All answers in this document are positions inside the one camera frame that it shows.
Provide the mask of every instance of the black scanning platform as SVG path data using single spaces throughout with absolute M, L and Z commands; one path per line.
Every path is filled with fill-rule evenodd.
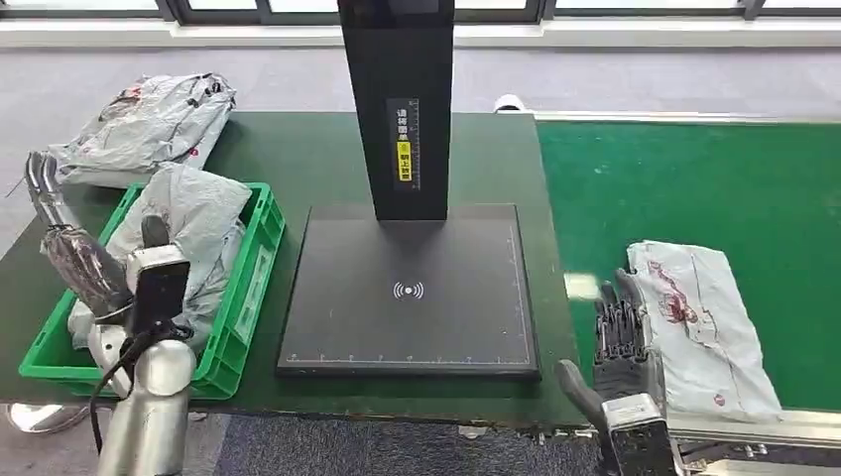
M 314 207 L 278 372 L 538 378 L 519 230 L 514 205 L 439 221 Z

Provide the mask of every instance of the white plastic bag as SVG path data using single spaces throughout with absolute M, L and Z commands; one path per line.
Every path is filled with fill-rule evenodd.
M 188 344 L 193 349 L 204 346 L 212 327 L 245 234 L 239 213 L 250 196 L 251 190 L 238 181 L 164 164 L 105 246 L 125 263 L 129 253 L 143 246 L 143 218 L 148 214 L 164 218 L 171 241 L 179 245 L 190 264 L 183 313 L 174 321 L 192 328 L 194 336 Z M 77 301 L 67 321 L 74 348 L 87 347 L 92 322 L 90 310 Z
M 48 146 L 62 183 L 126 188 L 160 164 L 204 167 L 236 91 L 215 73 L 143 77 L 124 89 L 70 143 Z
M 771 421 L 780 401 L 724 253 L 644 241 L 628 260 L 662 354 L 671 409 Z

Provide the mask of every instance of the yellow label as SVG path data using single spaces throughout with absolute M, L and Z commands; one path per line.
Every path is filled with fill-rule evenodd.
M 397 143 L 397 177 L 399 181 L 412 181 L 412 143 Z

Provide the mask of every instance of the warning sticker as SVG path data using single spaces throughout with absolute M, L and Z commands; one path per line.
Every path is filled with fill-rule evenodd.
M 395 151 L 394 187 L 396 191 L 421 190 L 421 102 L 394 98 L 387 101 Z
M 399 181 L 412 181 L 412 143 L 397 143 L 397 171 Z

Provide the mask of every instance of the robotic arm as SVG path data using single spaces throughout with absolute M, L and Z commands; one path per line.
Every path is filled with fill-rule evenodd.
M 103 378 L 90 399 L 98 474 L 180 474 L 189 383 L 195 356 L 183 342 L 190 330 L 173 324 L 181 313 L 189 261 L 170 244 L 164 220 L 144 218 L 144 248 L 125 266 L 81 228 L 55 179 L 55 158 L 30 154 L 26 181 L 48 226 L 43 252 L 95 316 L 88 347 Z M 95 402 L 109 386 L 122 399 L 104 445 Z
M 604 473 L 681 474 L 665 421 L 661 358 L 649 347 L 651 332 L 640 316 L 642 300 L 624 271 L 617 271 L 616 281 L 620 292 L 606 283 L 596 301 L 594 389 L 568 360 L 557 363 L 555 375 L 598 430 Z

